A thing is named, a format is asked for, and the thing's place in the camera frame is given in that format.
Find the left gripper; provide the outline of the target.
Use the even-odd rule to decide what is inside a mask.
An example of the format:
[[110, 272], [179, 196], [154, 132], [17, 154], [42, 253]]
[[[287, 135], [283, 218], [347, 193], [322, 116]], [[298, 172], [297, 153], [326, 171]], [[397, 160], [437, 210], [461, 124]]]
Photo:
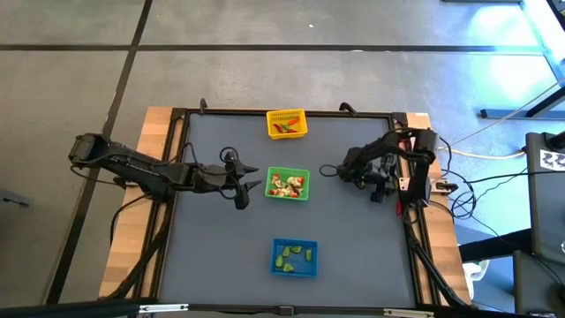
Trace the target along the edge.
[[[254, 173], [258, 171], [258, 168], [242, 165], [240, 171], [242, 174]], [[242, 193], [242, 186], [239, 183], [239, 177], [236, 176], [233, 170], [225, 170], [219, 165], [204, 165], [199, 167], [199, 179], [200, 183], [212, 190], [218, 190], [220, 193], [224, 191], [231, 190], [235, 191], [236, 194]], [[245, 182], [243, 187], [245, 190], [249, 191], [255, 186], [262, 183], [261, 180]]]

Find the yellow plastic basket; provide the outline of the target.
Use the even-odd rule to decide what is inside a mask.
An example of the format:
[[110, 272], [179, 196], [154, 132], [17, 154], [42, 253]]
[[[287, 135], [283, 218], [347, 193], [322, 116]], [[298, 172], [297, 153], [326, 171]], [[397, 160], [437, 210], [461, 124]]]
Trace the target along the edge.
[[[299, 118], [299, 122], [294, 125], [288, 125], [292, 119]], [[290, 129], [298, 131], [298, 133], [288, 133], [283, 130], [279, 133], [274, 124], [278, 124], [283, 128], [283, 125], [288, 125]], [[300, 139], [308, 133], [305, 110], [271, 110], [267, 112], [267, 134], [272, 140], [286, 140], [286, 139]]]

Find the green plastic basket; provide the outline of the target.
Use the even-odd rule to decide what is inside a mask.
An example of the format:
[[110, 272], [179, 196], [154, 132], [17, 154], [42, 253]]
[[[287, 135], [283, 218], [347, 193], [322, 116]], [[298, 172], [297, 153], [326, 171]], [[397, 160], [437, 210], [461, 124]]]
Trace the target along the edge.
[[[277, 187], [275, 185], [275, 180], [272, 179], [274, 174], [279, 174], [280, 179], [284, 183], [284, 187]], [[299, 184], [297, 181], [295, 183], [288, 183], [288, 177], [303, 177], [305, 179], [304, 184]], [[287, 190], [285, 186], [290, 184], [292, 186], [292, 190]], [[292, 200], [292, 201], [307, 201], [309, 199], [309, 185], [310, 185], [310, 171], [309, 170], [300, 170], [300, 169], [293, 169], [287, 167], [269, 167], [267, 170], [267, 184], [265, 189], [265, 195], [268, 198], [275, 198], [275, 199], [285, 199], [285, 200]], [[278, 196], [278, 191], [276, 195], [270, 195], [269, 192], [272, 189], [285, 189], [287, 191], [286, 196]], [[300, 195], [297, 198], [290, 197], [290, 194], [293, 192], [299, 192]]]

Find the blue plastic basket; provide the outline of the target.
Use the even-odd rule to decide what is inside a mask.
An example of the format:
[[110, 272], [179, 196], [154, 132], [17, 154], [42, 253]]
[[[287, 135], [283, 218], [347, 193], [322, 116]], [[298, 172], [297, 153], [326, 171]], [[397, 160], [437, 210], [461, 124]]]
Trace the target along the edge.
[[[294, 254], [290, 251], [289, 257], [284, 257], [284, 264], [289, 263], [294, 267], [292, 272], [284, 272], [283, 266], [277, 268], [275, 266], [275, 259], [278, 255], [282, 255], [283, 249], [288, 246], [301, 246], [302, 251], [300, 254]], [[313, 252], [313, 259], [311, 261], [305, 260], [305, 251], [311, 249]], [[274, 275], [280, 276], [296, 276], [305, 278], [314, 278], [317, 276], [318, 271], [318, 244], [315, 241], [299, 240], [289, 238], [275, 238], [271, 248], [270, 258], [270, 272]]]

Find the black metal base bar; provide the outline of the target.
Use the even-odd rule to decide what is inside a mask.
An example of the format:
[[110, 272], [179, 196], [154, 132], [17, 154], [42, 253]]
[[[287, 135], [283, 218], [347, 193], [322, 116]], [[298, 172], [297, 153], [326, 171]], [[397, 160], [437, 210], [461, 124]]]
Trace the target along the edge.
[[483, 261], [511, 255], [515, 251], [531, 253], [531, 229], [510, 232], [459, 246], [462, 262]]

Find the white plastic object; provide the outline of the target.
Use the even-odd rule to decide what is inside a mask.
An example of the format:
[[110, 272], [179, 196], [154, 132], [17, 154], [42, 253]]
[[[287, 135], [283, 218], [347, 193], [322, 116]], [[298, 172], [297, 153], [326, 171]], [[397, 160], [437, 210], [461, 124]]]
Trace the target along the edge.
[[470, 299], [474, 298], [474, 283], [480, 281], [485, 276], [489, 263], [489, 260], [483, 260], [463, 264], [463, 272]]

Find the black desk leg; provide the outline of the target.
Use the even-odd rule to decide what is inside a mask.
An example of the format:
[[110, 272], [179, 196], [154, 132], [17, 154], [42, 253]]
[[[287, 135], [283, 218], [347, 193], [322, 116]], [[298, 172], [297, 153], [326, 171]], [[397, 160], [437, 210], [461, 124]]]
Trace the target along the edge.
[[565, 78], [557, 80], [552, 86], [533, 97], [515, 110], [482, 109], [478, 116], [496, 120], [565, 120], [565, 110], [555, 110], [565, 104]]

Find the black equipment cart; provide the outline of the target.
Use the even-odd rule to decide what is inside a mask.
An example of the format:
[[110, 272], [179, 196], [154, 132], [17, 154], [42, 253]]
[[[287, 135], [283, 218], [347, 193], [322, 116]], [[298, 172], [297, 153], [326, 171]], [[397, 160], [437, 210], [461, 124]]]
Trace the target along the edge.
[[565, 171], [543, 169], [539, 150], [547, 146], [551, 133], [529, 132], [525, 136], [527, 178], [531, 210], [532, 249], [549, 261], [565, 264]]

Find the black white marker tag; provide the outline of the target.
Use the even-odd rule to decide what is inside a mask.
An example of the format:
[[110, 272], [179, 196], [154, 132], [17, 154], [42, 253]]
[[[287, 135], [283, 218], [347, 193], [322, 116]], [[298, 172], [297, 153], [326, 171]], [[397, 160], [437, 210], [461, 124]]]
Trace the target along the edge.
[[540, 149], [539, 160], [539, 165], [543, 169], [565, 171], [565, 154]]

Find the black equipment box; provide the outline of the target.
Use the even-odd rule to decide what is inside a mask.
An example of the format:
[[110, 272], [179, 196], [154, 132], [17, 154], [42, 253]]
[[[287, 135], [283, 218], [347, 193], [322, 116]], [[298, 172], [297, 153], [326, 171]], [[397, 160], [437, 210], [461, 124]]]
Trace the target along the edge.
[[565, 318], [565, 265], [520, 251], [512, 258], [516, 313]]

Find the black rig beam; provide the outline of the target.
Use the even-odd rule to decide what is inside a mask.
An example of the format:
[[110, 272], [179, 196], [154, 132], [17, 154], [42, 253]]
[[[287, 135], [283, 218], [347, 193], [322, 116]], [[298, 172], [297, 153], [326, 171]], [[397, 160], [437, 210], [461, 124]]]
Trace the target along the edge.
[[[137, 315], [140, 305], [153, 305], [150, 298], [142, 299], [110, 299], [55, 305], [30, 307], [0, 308], [0, 318], [117, 318], [120, 316]], [[262, 305], [217, 305], [217, 304], [188, 304], [189, 310], [182, 312], [216, 312], [224, 314], [273, 314], [277, 315], [279, 306]], [[384, 308], [400, 307], [317, 307], [293, 306], [295, 315], [300, 314], [331, 314], [331, 315], [383, 315]], [[512, 314], [505, 312], [485, 311], [472, 306], [445, 307], [438, 305], [418, 305], [414, 308], [400, 308], [434, 312], [435, 318], [556, 318], [553, 314]]]

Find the grey floor object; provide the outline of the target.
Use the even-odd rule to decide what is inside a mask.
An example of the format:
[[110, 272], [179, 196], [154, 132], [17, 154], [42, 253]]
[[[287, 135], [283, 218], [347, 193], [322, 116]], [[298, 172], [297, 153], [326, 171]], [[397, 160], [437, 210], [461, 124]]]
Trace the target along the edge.
[[0, 188], [0, 202], [14, 203], [22, 207], [31, 206], [31, 201], [28, 198], [2, 188]]

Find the silver beam bracket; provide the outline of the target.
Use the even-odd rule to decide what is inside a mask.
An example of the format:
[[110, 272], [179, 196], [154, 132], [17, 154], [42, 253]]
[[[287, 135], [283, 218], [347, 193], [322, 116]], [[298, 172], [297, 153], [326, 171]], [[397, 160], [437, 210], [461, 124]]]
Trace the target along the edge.
[[395, 318], [435, 318], [434, 312], [400, 308], [384, 308], [383, 315]]
[[153, 304], [153, 305], [139, 306], [140, 314], [182, 312], [188, 310], [189, 310], [188, 304]]

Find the thin dark desk frame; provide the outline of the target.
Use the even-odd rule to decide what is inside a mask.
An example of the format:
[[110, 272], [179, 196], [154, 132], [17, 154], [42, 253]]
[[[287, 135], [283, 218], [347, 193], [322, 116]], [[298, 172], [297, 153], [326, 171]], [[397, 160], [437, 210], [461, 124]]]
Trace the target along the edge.
[[463, 4], [518, 4], [554, 77], [565, 86], [565, 0], [441, 0]]

